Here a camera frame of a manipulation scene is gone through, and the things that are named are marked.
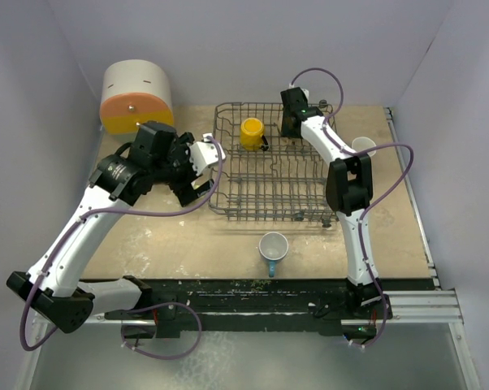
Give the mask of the teal blue mug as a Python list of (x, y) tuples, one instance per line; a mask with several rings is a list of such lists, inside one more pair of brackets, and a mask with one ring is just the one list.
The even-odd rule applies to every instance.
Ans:
[(276, 265), (287, 256), (289, 251), (287, 237), (279, 232), (268, 232), (261, 238), (257, 248), (268, 266), (268, 276), (274, 278)]

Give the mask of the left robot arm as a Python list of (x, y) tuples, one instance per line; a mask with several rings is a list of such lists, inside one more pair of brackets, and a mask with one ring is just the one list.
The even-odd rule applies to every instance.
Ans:
[(165, 184), (187, 214), (207, 202), (218, 182), (192, 183), (226, 156), (209, 133), (195, 141), (164, 123), (140, 124), (133, 141), (100, 161), (80, 204), (46, 254), (28, 271), (12, 273), (7, 287), (60, 331), (76, 331), (93, 315), (125, 310), (135, 319), (151, 311), (152, 289), (134, 276), (108, 282), (81, 281), (84, 269), (123, 215), (140, 215), (136, 201), (156, 184)]

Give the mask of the pink faceted mug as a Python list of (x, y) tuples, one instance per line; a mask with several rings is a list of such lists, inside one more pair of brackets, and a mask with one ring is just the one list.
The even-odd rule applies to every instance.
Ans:
[(367, 154), (372, 158), (376, 155), (376, 144), (367, 136), (360, 136), (353, 139), (351, 147), (355, 154), (362, 154), (368, 150)]

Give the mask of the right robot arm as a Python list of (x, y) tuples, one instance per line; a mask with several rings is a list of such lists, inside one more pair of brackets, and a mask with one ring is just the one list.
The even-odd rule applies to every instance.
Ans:
[(388, 318), (388, 299), (374, 265), (367, 211), (374, 195), (371, 159), (349, 147), (329, 120), (310, 106), (303, 90), (280, 93), (283, 104), (281, 135), (307, 141), (328, 165), (325, 198), (338, 217), (348, 259), (346, 309), (364, 318), (374, 308)]

